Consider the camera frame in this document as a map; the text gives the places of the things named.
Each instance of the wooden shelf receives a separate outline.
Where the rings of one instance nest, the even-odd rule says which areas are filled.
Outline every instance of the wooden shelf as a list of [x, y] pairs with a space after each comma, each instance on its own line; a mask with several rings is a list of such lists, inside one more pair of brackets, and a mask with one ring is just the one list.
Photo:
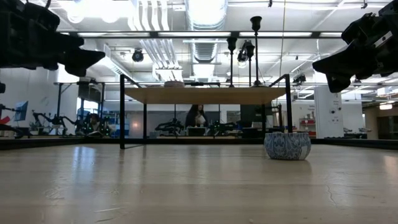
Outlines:
[[126, 95], [146, 104], [261, 105], [285, 94], [285, 88], [129, 88]]

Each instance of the patterned ceramic bowl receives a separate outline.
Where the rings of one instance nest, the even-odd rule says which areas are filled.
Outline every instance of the patterned ceramic bowl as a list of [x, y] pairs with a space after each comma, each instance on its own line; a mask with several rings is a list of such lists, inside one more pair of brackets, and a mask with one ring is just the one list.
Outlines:
[[271, 159], [304, 160], [311, 151], [308, 133], [267, 133], [264, 145]]

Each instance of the ventilation duct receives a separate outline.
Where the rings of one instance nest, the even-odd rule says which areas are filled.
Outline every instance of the ventilation duct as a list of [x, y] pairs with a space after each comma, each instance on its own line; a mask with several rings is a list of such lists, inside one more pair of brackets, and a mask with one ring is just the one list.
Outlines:
[[[223, 30], [228, 0], [185, 0], [187, 23], [190, 30], [215, 31]], [[193, 72], [199, 77], [210, 77], [214, 72], [213, 62], [217, 53], [217, 44], [192, 44], [193, 62], [206, 65], [193, 65]]]

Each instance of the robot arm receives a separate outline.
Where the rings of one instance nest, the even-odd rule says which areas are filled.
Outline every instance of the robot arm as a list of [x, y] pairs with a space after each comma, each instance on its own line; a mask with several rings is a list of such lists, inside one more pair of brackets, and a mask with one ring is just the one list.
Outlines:
[[312, 63], [326, 75], [329, 89], [339, 93], [350, 85], [350, 78], [386, 77], [398, 71], [398, 0], [393, 0], [376, 16], [367, 13], [342, 33], [347, 46], [332, 56]]

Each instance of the lamp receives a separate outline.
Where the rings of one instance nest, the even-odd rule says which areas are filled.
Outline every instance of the lamp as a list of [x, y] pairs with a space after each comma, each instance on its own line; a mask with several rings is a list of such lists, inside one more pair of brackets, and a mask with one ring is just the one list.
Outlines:
[[248, 45], [246, 47], [246, 50], [248, 51], [248, 57], [249, 57], [249, 86], [251, 86], [251, 58], [254, 55], [254, 48], [255, 48], [255, 46], [253, 46], [253, 45]]
[[236, 41], [238, 39], [235, 37], [230, 37], [228, 39], [226, 39], [227, 43], [228, 43], [228, 50], [230, 51], [231, 54], [231, 84], [229, 87], [234, 87], [233, 85], [233, 81], [232, 81], [232, 76], [233, 76], [233, 55], [234, 55], [234, 50], [236, 48]]
[[380, 104], [379, 106], [380, 110], [391, 110], [392, 109], [392, 104], [390, 103], [384, 103], [384, 104]]
[[250, 19], [251, 29], [254, 31], [254, 36], [256, 38], [256, 81], [254, 82], [254, 86], [261, 86], [261, 82], [259, 81], [259, 47], [258, 47], [258, 31], [261, 28], [261, 16], [254, 16]]

